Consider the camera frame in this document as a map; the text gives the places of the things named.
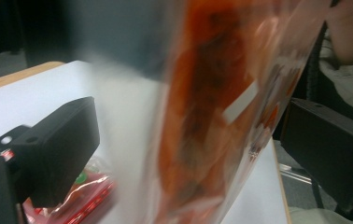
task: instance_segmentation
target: white label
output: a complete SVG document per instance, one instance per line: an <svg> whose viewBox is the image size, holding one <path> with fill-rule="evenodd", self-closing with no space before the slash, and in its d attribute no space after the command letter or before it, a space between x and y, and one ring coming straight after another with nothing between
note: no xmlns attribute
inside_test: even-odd
<svg viewBox="0 0 353 224"><path fill-rule="evenodd" d="M258 83L256 81L252 82L249 87L229 105L225 111L223 111L223 117L232 123L238 116L243 113L243 111L249 106L253 101L255 96L259 92Z"/></svg>

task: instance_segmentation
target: table surface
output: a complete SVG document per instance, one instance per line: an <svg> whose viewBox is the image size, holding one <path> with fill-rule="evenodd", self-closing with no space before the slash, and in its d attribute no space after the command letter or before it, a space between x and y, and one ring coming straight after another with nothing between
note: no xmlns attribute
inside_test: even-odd
<svg viewBox="0 0 353 224"><path fill-rule="evenodd" d="M54 62L44 63L18 73L0 77L0 135L21 124L33 126L60 105L80 97L92 95L94 90L87 88L87 84L92 79L91 71L92 68L82 62L68 64ZM110 82L112 82L111 87L113 87L112 91L115 94L111 94L109 97L115 101L119 100L121 104L125 104L125 102L120 100L118 95L120 90L123 93L132 92L132 96L129 97L133 98L134 95L149 97L153 94L153 92L134 92L136 82L131 80L128 83L123 82L123 86L120 88L119 80L113 79ZM143 101L141 104L134 104L134 106L145 106L146 103ZM119 113L124 115L123 108L120 109ZM101 117L100 115L99 125L100 133L103 135L108 130L105 131L106 126L102 124ZM118 130L116 134L123 134L127 131L121 130L119 132ZM105 145L102 142L98 147L95 153L97 156L103 158L109 156L106 150L108 146L105 147ZM102 213L101 216L99 216L100 212L98 211L88 218L88 223L93 220L104 224L122 223L119 210L120 208L116 205L112 210ZM262 151L252 174L222 223L290 223L273 141L270 141Z"/></svg>

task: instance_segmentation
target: white table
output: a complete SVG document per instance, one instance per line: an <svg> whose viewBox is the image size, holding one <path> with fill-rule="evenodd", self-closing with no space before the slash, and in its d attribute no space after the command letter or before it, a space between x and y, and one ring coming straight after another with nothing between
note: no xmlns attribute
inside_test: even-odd
<svg viewBox="0 0 353 224"><path fill-rule="evenodd" d="M110 73L117 71L120 72L117 69L106 70ZM152 89L141 90L137 88L137 85L146 83L145 85L154 86L158 84L144 78L136 80L129 75L120 77L120 79L107 79L106 83L108 84L106 88L109 88L109 91L106 91L106 101L111 102L111 105L102 106L97 104L102 140L95 154L109 161L107 148L125 142L125 135L132 130L132 127L121 127L121 124L125 125L125 122L127 122L134 125L133 130L138 129L139 131L141 128L141 131L143 131L151 122L150 119L144 119L152 113L151 110L147 111L147 114L143 113L141 117L138 117L137 114L142 114L142 111L137 110L148 107L155 102L153 97L155 91ZM101 97L104 99L104 92L93 89L91 84L91 67L87 63L73 62L0 87L0 135L21 124L33 126L60 105L77 98L93 95L96 100ZM119 105L113 104L127 105L127 107L119 107ZM104 111L107 106L116 107L111 114L111 117L116 119L111 120L110 125L109 120L105 120ZM113 138L109 139L106 133L110 133ZM142 144L142 141L146 141L146 139L129 137L131 147L134 147L134 144ZM118 158L117 161L122 162L123 157ZM95 220L104 224L122 223L120 214L118 214L119 210L120 208L116 205L112 210L107 211ZM222 223L290 223L273 141L270 141L263 150L250 178Z"/></svg>

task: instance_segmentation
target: orange food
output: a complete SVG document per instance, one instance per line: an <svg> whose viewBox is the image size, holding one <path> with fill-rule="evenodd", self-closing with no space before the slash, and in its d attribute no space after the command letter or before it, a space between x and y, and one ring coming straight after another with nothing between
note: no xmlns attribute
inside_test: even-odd
<svg viewBox="0 0 353 224"><path fill-rule="evenodd" d="M190 204L224 197L241 161L261 97L254 95L234 120L226 120L224 111L255 84L247 71L246 22L241 15L247 4L250 1L190 1L182 32L187 39L181 41L186 46L180 47L185 51L176 60L162 129L159 223L184 213ZM203 218L219 201L207 204L201 209ZM187 212L183 223L192 222L193 213Z"/></svg>

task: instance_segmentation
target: red package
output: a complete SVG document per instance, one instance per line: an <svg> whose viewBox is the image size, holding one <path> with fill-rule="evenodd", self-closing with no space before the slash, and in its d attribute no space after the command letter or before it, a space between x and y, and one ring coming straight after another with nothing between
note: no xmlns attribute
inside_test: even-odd
<svg viewBox="0 0 353 224"><path fill-rule="evenodd" d="M115 183L98 158L91 158L68 192L64 203L52 208L33 208L31 200L23 204L32 224L78 224L104 199L111 197Z"/></svg>

